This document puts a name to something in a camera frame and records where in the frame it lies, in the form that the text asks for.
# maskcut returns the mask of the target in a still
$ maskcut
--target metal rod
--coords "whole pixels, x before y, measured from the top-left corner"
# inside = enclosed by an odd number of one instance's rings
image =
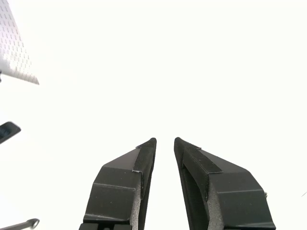
[[[39,223],[39,219],[29,219],[24,223],[15,224],[9,227],[2,228],[0,230],[22,230],[26,228],[35,229]]]

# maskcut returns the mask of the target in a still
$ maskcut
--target black object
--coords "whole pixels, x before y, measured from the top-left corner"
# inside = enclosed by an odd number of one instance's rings
[[[29,219],[24,223],[15,224],[0,230],[22,230],[26,228],[35,229],[38,224],[39,224],[39,219]]]
[[[144,230],[156,140],[105,164],[79,230]],[[175,139],[190,230],[275,230],[266,195],[246,169]]]
[[[0,144],[19,133],[21,129],[13,122],[6,122],[0,126]]]
[[[266,196],[249,171],[180,138],[175,156],[190,230],[274,230]]]
[[[156,139],[105,164],[91,190],[79,230],[143,230]]]

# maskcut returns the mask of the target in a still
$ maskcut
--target white backdrop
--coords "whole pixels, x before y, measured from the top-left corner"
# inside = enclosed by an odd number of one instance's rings
[[[77,230],[100,167],[151,137],[145,230],[187,230],[179,136],[248,170],[279,230],[304,229],[307,5],[11,0],[40,86],[2,76],[0,227]]]

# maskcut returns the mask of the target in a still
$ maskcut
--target perforated panel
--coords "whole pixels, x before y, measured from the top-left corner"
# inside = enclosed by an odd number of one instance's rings
[[[0,70],[2,74],[38,84],[11,9],[0,0]]]

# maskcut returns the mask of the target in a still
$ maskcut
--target perforated metal sheet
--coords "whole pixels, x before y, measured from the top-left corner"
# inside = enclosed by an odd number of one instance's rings
[[[0,70],[2,74],[38,84],[6,0],[0,0]]]

